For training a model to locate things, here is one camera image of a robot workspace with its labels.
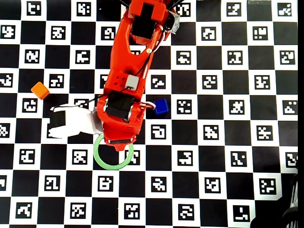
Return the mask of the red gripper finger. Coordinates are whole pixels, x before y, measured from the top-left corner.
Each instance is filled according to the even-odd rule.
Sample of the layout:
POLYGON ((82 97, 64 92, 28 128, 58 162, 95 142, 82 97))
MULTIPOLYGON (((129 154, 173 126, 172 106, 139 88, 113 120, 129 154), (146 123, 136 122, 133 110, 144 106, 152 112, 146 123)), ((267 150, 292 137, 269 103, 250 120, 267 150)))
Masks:
POLYGON ((108 145, 113 146, 116 151, 123 151, 125 147, 129 144, 132 144, 132 139, 125 139, 125 140, 109 140, 108 145))

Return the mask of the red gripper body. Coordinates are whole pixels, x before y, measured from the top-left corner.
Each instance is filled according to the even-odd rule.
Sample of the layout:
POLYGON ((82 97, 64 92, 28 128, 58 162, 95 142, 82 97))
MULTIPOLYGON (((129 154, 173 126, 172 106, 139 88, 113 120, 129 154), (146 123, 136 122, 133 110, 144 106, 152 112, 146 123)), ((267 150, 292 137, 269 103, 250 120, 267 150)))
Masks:
POLYGON ((144 92, 104 91, 98 98, 96 111, 102 121, 106 144, 130 144, 140 133, 146 105, 144 92))

